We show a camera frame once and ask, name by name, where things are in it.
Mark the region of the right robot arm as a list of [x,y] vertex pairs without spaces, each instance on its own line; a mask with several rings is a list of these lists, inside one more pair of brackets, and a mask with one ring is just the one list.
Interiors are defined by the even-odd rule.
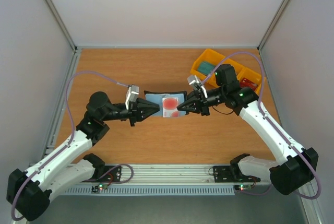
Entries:
[[254,176],[271,182],[283,195],[295,192],[311,180],[318,180],[316,150],[306,149],[295,141],[266,110],[259,96],[251,88],[240,86],[234,67],[222,64],[213,74],[218,87],[211,90],[206,90],[197,76],[188,77],[193,91],[178,110],[209,116],[210,107],[225,104],[253,128],[275,158],[270,161],[241,154],[230,161],[232,178],[240,181]]

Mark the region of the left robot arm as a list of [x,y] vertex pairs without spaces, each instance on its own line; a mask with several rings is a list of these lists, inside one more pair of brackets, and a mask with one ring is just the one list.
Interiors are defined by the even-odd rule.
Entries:
[[134,126],[160,110],[156,103],[138,97],[129,90],[124,103],[113,104],[102,91],[91,95],[81,122],[70,136],[47,157],[24,171],[15,169],[8,177],[6,199],[11,204],[14,221],[33,221],[40,217],[50,202],[73,184],[104,178],[103,161],[87,155],[78,166],[67,166],[89,150],[108,132],[111,120],[129,120]]

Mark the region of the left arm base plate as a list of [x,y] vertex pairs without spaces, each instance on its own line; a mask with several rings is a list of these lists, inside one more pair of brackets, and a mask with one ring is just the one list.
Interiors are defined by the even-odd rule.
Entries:
[[83,182],[120,182],[122,168],[117,166],[104,166],[96,169],[93,176]]

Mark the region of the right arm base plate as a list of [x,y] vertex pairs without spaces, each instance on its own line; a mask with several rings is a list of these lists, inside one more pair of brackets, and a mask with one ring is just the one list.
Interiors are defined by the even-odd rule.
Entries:
[[213,166],[212,175],[216,183],[245,183],[245,182],[260,182],[261,179],[249,175],[243,175],[239,169],[231,168],[231,166]]

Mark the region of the black card holder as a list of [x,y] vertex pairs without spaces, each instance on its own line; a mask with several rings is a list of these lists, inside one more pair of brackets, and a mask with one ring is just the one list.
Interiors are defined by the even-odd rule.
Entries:
[[[156,103],[160,106],[160,111],[155,113],[153,116],[162,116],[162,99],[166,97],[177,97],[179,100],[179,104],[185,102],[187,92],[186,91],[179,91],[179,92],[150,92],[144,91],[145,99],[147,101]],[[186,116],[188,113],[180,111],[180,117]]]

